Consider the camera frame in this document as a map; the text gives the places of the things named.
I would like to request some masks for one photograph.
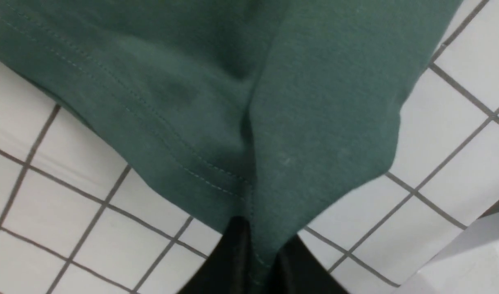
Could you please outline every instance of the stitching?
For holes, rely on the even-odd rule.
[[[15,26],[13,26],[12,24],[10,24],[10,23],[9,23],[9,22],[7,22],[6,20],[2,19],[1,17],[0,17],[0,20],[1,20],[3,23],[5,23],[7,26],[9,26],[10,28],[13,28],[15,31],[17,31],[17,32],[21,33],[22,35],[24,35],[24,36],[28,37],[28,38],[29,38],[29,39],[31,39],[32,41],[34,41],[34,42],[38,43],[39,45],[43,46],[46,50],[48,50],[48,51],[52,52],[52,53],[53,53],[53,54],[55,54],[56,56],[59,56],[59,58],[63,59],[63,61],[67,62],[69,65],[72,65],[73,67],[75,67],[76,69],[78,69],[79,71],[81,71],[82,73],[84,73],[85,75],[87,75],[87,76],[88,76],[88,78],[91,78],[91,80],[93,80],[94,82],[96,82],[96,84],[100,85],[100,86],[101,86],[102,88],[104,88],[105,90],[110,91],[109,89],[107,89],[107,88],[106,88],[106,86],[104,86],[104,85],[100,84],[100,83],[97,81],[97,79],[96,79],[93,75],[91,75],[90,73],[85,72],[85,70],[83,70],[81,67],[79,67],[78,65],[76,65],[74,62],[72,62],[72,61],[68,60],[65,56],[63,56],[63,55],[62,55],[62,54],[60,54],[59,52],[57,52],[57,51],[55,51],[54,49],[52,49],[52,48],[50,48],[50,47],[48,47],[48,46],[46,46],[46,45],[44,45],[44,44],[40,43],[37,39],[35,39],[34,37],[32,37],[32,36],[28,35],[26,32],[23,32],[23,31],[21,31],[20,29],[16,28]],[[140,117],[139,117],[138,115],[136,115],[136,114],[135,114],[133,111],[131,111],[128,107],[126,107],[124,104],[122,104],[122,103],[119,101],[119,99],[117,99],[117,101],[118,101],[118,103],[119,103],[121,106],[123,106],[123,108],[125,108],[125,109],[126,109],[128,112],[130,112],[130,113],[131,113],[134,117],[136,117],[136,118],[137,118],[137,120],[138,120],[140,123],[142,123],[142,120],[140,119]],[[150,132],[152,132],[152,134],[154,134],[157,138],[159,138],[159,139],[160,139],[160,141],[161,141],[161,142],[162,142],[162,143],[166,146],[166,148],[168,149],[168,151],[169,151],[168,153],[169,153],[169,155],[171,156],[171,158],[172,158],[172,159],[173,159],[173,160],[177,163],[177,165],[179,165],[179,167],[180,167],[180,168],[182,168],[184,171],[188,172],[190,175],[193,175],[194,177],[197,177],[197,178],[201,179],[203,182],[205,182],[206,184],[208,184],[208,185],[209,185],[209,186],[211,186],[212,188],[216,188],[217,190],[219,190],[219,191],[221,191],[221,192],[224,192],[224,193],[226,193],[226,194],[228,194],[228,195],[231,195],[231,196],[238,197],[238,199],[240,199],[240,200],[244,201],[244,199],[243,199],[241,196],[239,196],[239,195],[237,195],[237,194],[235,194],[235,193],[232,193],[232,192],[230,192],[230,191],[227,191],[227,190],[225,190],[225,189],[223,189],[223,188],[221,188],[221,187],[218,187],[218,186],[216,186],[216,185],[212,184],[211,182],[208,182],[206,179],[202,178],[200,175],[197,175],[197,174],[196,174],[196,173],[194,173],[193,171],[191,171],[191,170],[189,170],[188,168],[186,168],[184,165],[182,165],[182,164],[181,164],[181,163],[177,160],[177,158],[175,157],[175,155],[173,154],[173,152],[172,152],[172,151],[171,151],[171,149],[169,148],[168,143],[167,143],[167,142],[166,142],[166,141],[162,138],[162,136],[160,136],[160,134],[158,134],[158,132],[154,132],[153,130],[151,130],[151,129],[149,129],[149,128],[147,128],[147,129],[148,129]]]
[[[57,33],[55,33],[54,31],[52,31],[51,29],[47,28],[46,26],[44,26],[43,24],[41,24],[40,22],[37,22],[31,18],[29,18],[27,15],[25,15],[24,13],[21,13],[20,11],[18,11],[15,7],[12,7],[6,0],[4,1],[5,5],[7,5],[10,9],[12,9],[12,11],[14,11],[16,14],[20,15],[21,17],[25,18],[26,20],[28,20],[29,22],[31,22],[32,24],[35,24],[36,26],[38,26],[41,30],[43,30],[44,32],[48,33],[49,35],[51,35],[52,37],[58,39],[59,41],[63,42],[65,45],[68,45],[70,48],[74,49],[76,51],[76,53],[80,54],[81,56],[83,56],[84,58],[86,58],[87,60],[90,60],[92,62],[94,62],[96,65],[98,65],[98,67],[100,69],[102,69],[105,73],[107,73],[109,76],[111,76],[111,78],[117,83],[119,84],[123,89],[125,89],[126,91],[128,91],[128,93],[130,95],[132,95],[133,97],[135,97],[139,102],[141,102],[146,108],[148,108],[154,115],[156,115],[156,117],[158,117],[158,119],[161,119],[165,124],[166,126],[168,127],[168,129],[170,130],[170,132],[176,136],[176,138],[187,148],[189,149],[189,151],[192,153],[193,156],[195,156],[196,158],[198,158],[199,160],[201,160],[201,162],[203,162],[204,164],[208,165],[209,167],[213,168],[213,169],[216,169],[217,171],[220,171],[226,175],[229,175],[230,177],[234,177],[238,180],[241,180],[242,182],[244,182],[245,184],[247,185],[251,185],[247,179],[245,179],[244,177],[241,177],[239,175],[236,175],[234,173],[231,173],[229,171],[226,171],[224,169],[221,169],[220,167],[218,166],[215,166],[213,165],[212,163],[208,162],[205,158],[203,158],[202,156],[200,156],[194,149],[191,145],[189,145],[186,141],[184,141],[184,139],[179,135],[179,133],[177,131],[175,131],[175,129],[172,127],[172,125],[169,123],[169,121],[167,121],[164,117],[162,117],[156,110],[155,108],[153,108],[151,105],[149,105],[144,99],[142,99],[137,93],[135,93],[133,90],[131,90],[130,88],[128,88],[123,82],[121,82],[121,80],[119,80],[112,72],[111,70],[107,69],[107,67],[105,67],[102,63],[100,63],[98,60],[96,60],[95,58],[93,58],[91,55],[87,54],[87,52],[84,52],[82,49],[78,48],[76,45],[74,45],[73,43],[71,43],[69,40],[65,39],[64,37],[61,37],[60,35],[58,35]]]
[[[249,224],[250,226],[252,227],[252,230],[253,232],[255,232],[255,224],[254,224],[254,214],[255,214],[255,197],[254,197],[254,190],[253,190],[253,187],[250,188],[250,192],[249,192]],[[262,265],[264,266],[265,268],[271,268],[272,266],[266,262],[264,262],[264,260],[262,259],[262,257],[257,253],[257,245],[255,244],[255,238],[251,238],[251,244],[253,246],[253,255],[255,256],[255,259],[257,259],[257,261]]]
[[[184,141],[184,139],[175,131],[175,129],[173,129],[173,127],[171,127],[171,124],[164,118],[162,117],[153,107],[151,107],[144,99],[142,99],[139,95],[137,95],[134,91],[132,91],[130,88],[128,88],[123,82],[121,82],[117,77],[115,77],[115,75],[109,70],[107,69],[107,67],[105,67],[104,65],[102,65],[102,63],[100,63],[98,60],[95,60],[95,58],[93,58],[91,55],[87,54],[87,52],[84,52],[82,49],[78,48],[76,45],[74,45],[72,42],[70,42],[69,40],[65,39],[64,37],[61,37],[60,35],[58,35],[57,33],[55,33],[53,30],[51,30],[50,28],[47,28],[46,26],[44,26],[43,24],[41,24],[40,22],[37,22],[31,18],[29,18],[27,15],[25,15],[24,13],[21,13],[20,11],[18,11],[15,7],[11,6],[9,4],[8,1],[4,0],[4,3],[5,5],[7,5],[7,7],[9,7],[12,11],[14,11],[16,14],[20,15],[22,18],[25,18],[27,21],[31,22],[32,24],[35,24],[36,26],[38,26],[41,30],[43,30],[44,32],[48,33],[49,35],[51,35],[52,37],[60,40],[61,42],[63,42],[65,45],[68,45],[68,47],[74,49],[76,51],[76,53],[80,54],[81,56],[83,56],[84,58],[86,58],[87,60],[90,60],[92,62],[94,62],[96,65],[98,65],[98,67],[100,69],[102,69],[105,73],[107,73],[109,76],[111,76],[111,78],[116,82],[118,83],[123,89],[125,89],[126,91],[128,91],[128,93],[130,93],[130,95],[132,95],[133,97],[137,98],[138,101],[140,101],[141,103],[143,103],[143,105],[145,107],[147,107],[153,114],[156,115],[156,117],[158,117],[159,119],[161,119],[163,122],[166,123],[168,129],[170,130],[170,132],[173,133],[174,136],[176,136],[176,138],[183,144],[186,146],[187,149],[189,149],[189,151],[192,153],[193,156],[195,156],[196,158],[198,158],[199,160],[201,160],[201,162],[205,163],[206,165],[208,165],[209,167],[212,167],[213,169],[216,169],[217,171],[220,171],[222,173],[225,173],[226,175],[229,175],[231,177],[234,177],[234,178],[237,178],[238,180],[242,181],[244,184],[246,184],[247,186],[249,186],[251,192],[250,192],[250,197],[252,199],[251,201],[251,211],[250,211],[250,224],[251,224],[251,227],[253,229],[253,231],[255,231],[255,225],[254,225],[254,221],[253,221],[253,215],[254,215],[254,209],[255,209],[255,205],[254,205],[254,201],[253,201],[253,198],[254,198],[254,187],[253,185],[247,180],[245,179],[244,177],[241,177],[239,175],[235,175],[229,171],[226,171],[224,169],[221,169],[213,164],[211,164],[210,162],[208,162],[205,158],[203,158],[202,156],[200,156],[199,154],[197,154],[195,152],[195,150],[186,142]],[[18,28],[15,28],[13,27],[11,24],[5,22],[7,25],[9,25],[10,27],[12,27],[14,30],[22,33],[23,35],[25,35],[26,37],[32,39],[33,41],[41,44],[39,41],[37,41],[36,39],[34,39],[32,36],[29,36],[27,35],[26,33],[20,31]],[[62,58],[63,60],[65,60],[66,62],[68,62],[70,65],[74,66],[75,68],[79,69],[81,72],[85,73],[89,78],[91,78],[92,80],[94,80],[94,82],[96,82],[97,84],[99,84],[101,87],[105,88],[104,85],[101,85],[97,79],[95,77],[93,77],[93,75],[85,72],[81,67],[78,67],[77,65],[75,65],[73,62],[69,61],[68,59],[66,59],[64,56],[62,56],[61,54],[59,54],[58,52],[56,52],[54,49],[52,48],[49,48],[48,46],[46,45],[43,45],[41,44],[44,48],[46,48],[47,50],[51,51],[52,53],[54,53],[55,55],[59,56],[60,58]],[[122,104],[121,102],[119,102],[119,104],[121,104],[121,106],[123,106],[123,108],[125,108],[128,112],[130,112],[134,117],[136,117],[138,119],[139,122],[141,122],[140,118],[133,112],[131,111],[129,108],[127,108],[124,104]],[[169,145],[164,141],[164,139],[162,138],[162,136],[160,136],[158,134],[158,132],[155,132],[153,131],[151,128],[149,128],[147,125],[144,125],[144,127],[149,130],[150,132],[152,132],[152,134],[155,134],[163,143],[164,145],[166,146],[166,148],[168,149],[169,151],[169,154],[172,156],[172,158],[175,160],[175,162],[177,162],[177,164],[182,168],[184,169],[185,171],[187,171],[188,173],[190,173],[191,175],[203,180],[204,182],[206,182],[209,186],[212,186],[213,188],[216,188],[226,194],[229,194],[229,195],[233,195],[233,196],[237,196],[240,200],[244,201],[244,199],[237,195],[237,194],[234,194],[232,192],[229,192],[225,189],[222,189],[218,186],[215,186],[214,184],[208,182],[206,179],[200,177],[199,175],[193,173],[192,171],[190,171],[189,169],[186,169],[186,167],[184,167],[176,158],[175,156],[172,154],[170,148],[169,148]],[[256,248],[255,246],[255,240],[252,239],[252,245],[254,248]],[[254,251],[254,255],[257,259],[257,261],[262,264],[262,266],[264,266],[265,268],[271,268],[271,265],[270,264],[267,264],[266,262],[264,262],[264,260],[261,258],[261,256],[257,253],[257,251],[255,250]]]

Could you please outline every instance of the green t-shirt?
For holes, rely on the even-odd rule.
[[[245,216],[259,284],[291,236],[388,170],[460,2],[0,0],[0,60],[192,216],[218,231]]]

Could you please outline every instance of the tiled wall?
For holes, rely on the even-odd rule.
[[[299,234],[352,294],[388,294],[499,199],[499,0],[466,0],[401,113],[389,173]],[[220,235],[0,64],[0,292],[173,294]]]

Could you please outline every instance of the green fabric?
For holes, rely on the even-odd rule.
[[[218,231],[246,216],[258,284],[291,236],[388,170],[460,2],[0,0],[0,60],[192,216]]]

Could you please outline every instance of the tiled floor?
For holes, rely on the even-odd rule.
[[[391,171],[299,233],[352,294],[393,292],[499,199],[499,0],[442,41]],[[0,64],[0,293],[173,294],[219,239]]]

